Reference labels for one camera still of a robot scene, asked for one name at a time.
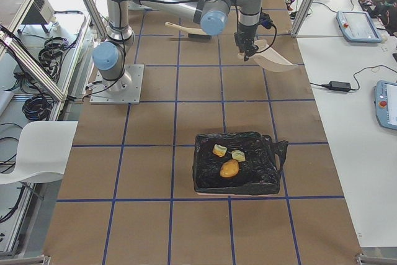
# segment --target black plastic bag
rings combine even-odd
[[[224,157],[212,153],[215,144],[227,147]],[[270,136],[256,132],[197,135],[193,163],[194,189],[207,194],[278,194],[287,146],[287,141],[273,143]],[[246,161],[239,162],[237,175],[223,178],[220,169],[223,163],[232,159],[233,150],[243,151]],[[275,155],[279,157],[279,169]]]

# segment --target robotic arm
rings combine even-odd
[[[128,2],[131,0],[107,0],[109,10],[108,39],[94,50],[94,63],[99,69],[104,86],[109,91],[128,87],[131,78],[123,71],[125,53],[133,42],[134,33],[128,23]],[[166,11],[178,17],[200,24],[209,35],[222,33],[228,20],[230,7],[239,7],[236,45],[244,55],[244,61],[253,56],[258,46],[254,44],[256,30],[265,14],[262,0],[132,0],[137,4]]]

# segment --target blue joint cap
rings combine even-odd
[[[201,28],[209,35],[218,35],[225,29],[228,16],[221,11],[206,13],[200,21]]]
[[[118,60],[117,47],[110,42],[103,42],[92,52],[92,59],[98,70],[107,71],[113,68]]]

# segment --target chair seat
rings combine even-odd
[[[65,173],[77,121],[36,121],[27,124],[19,137],[13,172],[0,174],[0,184],[45,183]]]

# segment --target tiled surface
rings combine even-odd
[[[299,68],[237,58],[236,16],[192,40],[134,12],[127,63],[144,63],[141,103],[84,103],[44,253],[54,264],[355,264],[360,251],[283,0],[264,0],[274,48]],[[274,30],[260,28],[270,43]],[[257,131],[288,140],[279,194],[198,195],[198,133]]]

